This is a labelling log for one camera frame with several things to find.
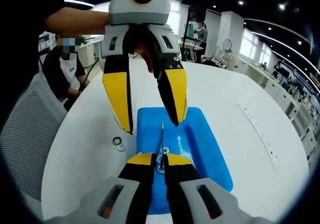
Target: desk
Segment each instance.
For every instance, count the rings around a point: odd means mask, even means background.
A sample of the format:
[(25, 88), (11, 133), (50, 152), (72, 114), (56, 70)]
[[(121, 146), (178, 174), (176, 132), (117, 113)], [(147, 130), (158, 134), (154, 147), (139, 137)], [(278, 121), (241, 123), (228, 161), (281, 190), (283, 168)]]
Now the desk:
[[(253, 216), (278, 219), (295, 200), (308, 176), (302, 142), (276, 102), (248, 76), (183, 62), (189, 106), (202, 109), (226, 164), (239, 207)], [(109, 176), (117, 176), (135, 154), (137, 111), (163, 107), (157, 82), (141, 59), (130, 59), (134, 131), (121, 131), (102, 84), (102, 73), (80, 95), (52, 144), (42, 179), (44, 219), (66, 215), (80, 198)], [(277, 147), (276, 170), (261, 139), (239, 109), (245, 105)], [(112, 139), (127, 146), (119, 152)], [(148, 216), (147, 223), (171, 223), (170, 214)]]
[[(183, 41), (178, 39), (177, 42), (179, 44), (179, 47), (182, 48)], [(190, 40), (186, 40), (184, 46), (186, 49), (190, 50), (192, 62), (196, 62), (196, 52), (197, 50), (202, 50), (203, 48), (198, 45), (195, 45), (195, 43), (191, 44)]]
[(90, 67), (95, 62), (95, 56), (101, 59), (100, 55), (100, 43), (104, 39), (104, 36), (98, 36), (94, 39), (87, 40), (85, 45), (81, 45), (78, 49), (78, 56), (83, 67)]
[(241, 58), (236, 59), (233, 70), (247, 75), (254, 80), (278, 103), (286, 115), (293, 120), (300, 108), (300, 103), (271, 74)]

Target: gray mesh chair back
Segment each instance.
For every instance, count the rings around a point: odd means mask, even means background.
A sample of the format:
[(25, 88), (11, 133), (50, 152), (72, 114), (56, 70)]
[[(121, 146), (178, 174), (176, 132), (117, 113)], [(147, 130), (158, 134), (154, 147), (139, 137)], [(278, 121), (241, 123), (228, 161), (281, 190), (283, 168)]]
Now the gray mesh chair back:
[(38, 73), (17, 101), (0, 135), (0, 147), (18, 188), (41, 201), (41, 183), (54, 137), (67, 112)]

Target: ceiling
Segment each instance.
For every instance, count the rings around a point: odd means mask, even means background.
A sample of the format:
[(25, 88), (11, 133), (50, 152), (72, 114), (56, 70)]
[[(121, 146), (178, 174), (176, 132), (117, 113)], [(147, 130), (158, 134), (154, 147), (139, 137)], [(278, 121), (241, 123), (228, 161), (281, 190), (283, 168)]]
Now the ceiling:
[[(78, 0), (87, 2), (90, 4), (99, 4), (106, 2), (107, 0)], [(255, 31), (264, 35), (267, 35), (271, 38), (277, 39), (284, 44), (292, 47), (297, 50), (303, 56), (305, 56), (308, 60), (310, 60), (315, 66), (319, 63), (319, 55), (317, 52), (317, 35), (313, 33), (310, 29), (314, 29), (314, 26), (317, 25), (315, 20), (318, 15), (314, 15), (315, 6), (313, 4), (314, 0), (180, 0), (183, 4), (187, 5), (202, 5), (207, 9), (211, 9), (216, 12), (223, 11), (234, 11), (239, 14), (243, 18), (250, 19), (258, 19), (264, 20), (268, 22), (272, 22), (286, 28), (289, 28), (298, 34), (306, 37), (307, 39), (311, 39), (313, 35), (314, 38), (314, 48), (312, 50), (312, 54), (310, 55), (310, 44), (298, 37), (297, 35), (284, 30), (282, 28), (272, 26), (266, 23), (259, 23), (254, 21), (245, 21), (246, 28), (251, 31)], [(279, 4), (285, 4), (286, 9), (280, 10)], [(88, 9), (89, 7), (81, 6), (81, 5), (73, 5), (70, 6), (79, 9)], [(292, 50), (278, 44), (274, 41), (268, 40), (266, 38), (260, 37), (260, 40), (267, 43), (269, 46), (272, 46), (272, 50), (278, 52), (282, 56), (291, 60), (295, 63), (299, 68), (305, 70), (307, 68), (308, 71), (311, 71), (314, 75), (316, 75), (316, 71), (309, 66), (307, 61), (305, 61), (298, 54), (294, 53)]]

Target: blue mat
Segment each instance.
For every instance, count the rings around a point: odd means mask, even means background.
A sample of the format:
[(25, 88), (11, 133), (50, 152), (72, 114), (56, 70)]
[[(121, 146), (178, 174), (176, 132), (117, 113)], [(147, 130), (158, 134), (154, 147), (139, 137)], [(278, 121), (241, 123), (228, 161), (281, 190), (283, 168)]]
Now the blue mat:
[[(175, 127), (165, 108), (141, 108), (137, 114), (137, 153), (156, 153), (164, 122), (163, 147), (169, 153), (192, 160), (201, 177), (209, 177), (231, 191), (233, 182), (217, 141), (199, 108), (190, 107), (185, 120)], [(154, 171), (149, 214), (170, 213), (164, 174)]]

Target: white t-shirt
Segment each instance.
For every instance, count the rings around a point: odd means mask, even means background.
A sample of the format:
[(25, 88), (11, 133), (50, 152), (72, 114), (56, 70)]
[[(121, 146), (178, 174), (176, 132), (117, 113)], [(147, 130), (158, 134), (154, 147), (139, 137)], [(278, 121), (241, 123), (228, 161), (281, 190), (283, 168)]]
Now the white t-shirt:
[(64, 60), (60, 57), (60, 68), (66, 78), (66, 80), (69, 82), (70, 87), (72, 89), (78, 90), (80, 88), (80, 82), (76, 77), (76, 70), (77, 70), (77, 61), (76, 58), (77, 54), (71, 53), (69, 60)]

